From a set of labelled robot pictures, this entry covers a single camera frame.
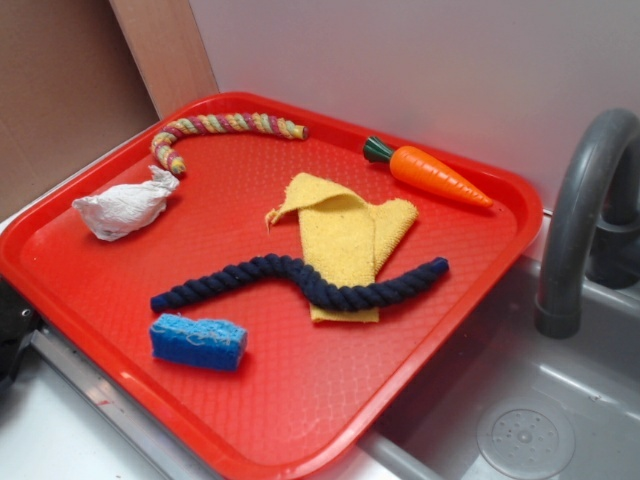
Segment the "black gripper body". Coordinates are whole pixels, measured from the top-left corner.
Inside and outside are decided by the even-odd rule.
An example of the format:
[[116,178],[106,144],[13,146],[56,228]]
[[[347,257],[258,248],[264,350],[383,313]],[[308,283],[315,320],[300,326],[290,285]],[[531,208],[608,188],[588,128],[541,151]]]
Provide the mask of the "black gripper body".
[[38,326],[32,305],[5,279],[1,280],[1,393],[14,383],[31,337]]

